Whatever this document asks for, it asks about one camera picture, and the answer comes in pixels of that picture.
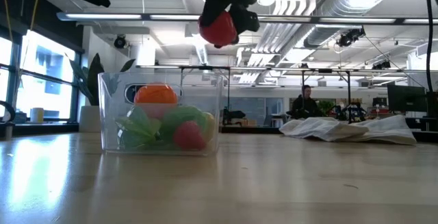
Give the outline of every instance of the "ceiling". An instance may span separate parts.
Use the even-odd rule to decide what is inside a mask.
[[[203,9],[202,0],[110,0],[109,8],[96,7],[82,0],[48,0],[65,12],[105,12],[105,13],[190,13],[200,14]],[[438,9],[434,3],[434,14],[438,17]],[[272,14],[274,5],[262,6],[255,4],[249,10],[258,14]],[[418,16],[426,17],[425,0],[383,0],[373,7],[366,16]],[[185,43],[184,22],[110,22],[94,24],[95,28],[110,26],[111,28],[123,27],[148,27],[151,34],[156,37],[161,45],[157,50],[156,58],[165,64],[166,60],[189,59],[196,55],[193,45]],[[212,45],[206,45],[209,55],[232,55],[236,56],[239,47],[254,47],[263,35],[266,25],[262,25],[258,32],[244,32],[241,35],[240,44],[216,49]],[[392,59],[400,66],[406,64],[406,52],[414,49],[412,46],[426,42],[428,35],[427,26],[365,26],[367,37],[384,53],[394,52]],[[105,34],[104,38],[111,42],[114,34]],[[130,40],[141,40],[141,35],[128,35]],[[336,67],[339,61],[342,66],[363,66],[366,60],[371,60],[381,53],[372,44],[362,38],[352,47],[342,50],[334,47],[335,41],[330,40],[320,50],[316,50],[309,62],[315,67]]]

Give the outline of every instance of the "table surface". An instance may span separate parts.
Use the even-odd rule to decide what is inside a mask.
[[[436,223],[438,147],[221,134],[217,156],[0,142],[0,223]]]

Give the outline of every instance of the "man in dark jacket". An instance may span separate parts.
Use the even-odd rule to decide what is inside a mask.
[[[310,97],[312,93],[311,87],[308,85],[303,86],[302,93],[304,93],[304,101],[302,95],[300,95],[295,99],[292,104],[292,110],[287,112],[287,114],[292,116],[293,119],[322,116],[322,112],[319,110],[318,105],[316,105],[315,100]]]

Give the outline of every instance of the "clear plastic bin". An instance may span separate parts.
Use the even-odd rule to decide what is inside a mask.
[[[101,73],[102,148],[209,155],[218,149],[223,93],[215,73]]]

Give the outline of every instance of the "orange plastic fruit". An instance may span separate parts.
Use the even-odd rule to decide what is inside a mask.
[[[177,94],[168,84],[153,83],[141,87],[134,97],[134,103],[177,104]]]

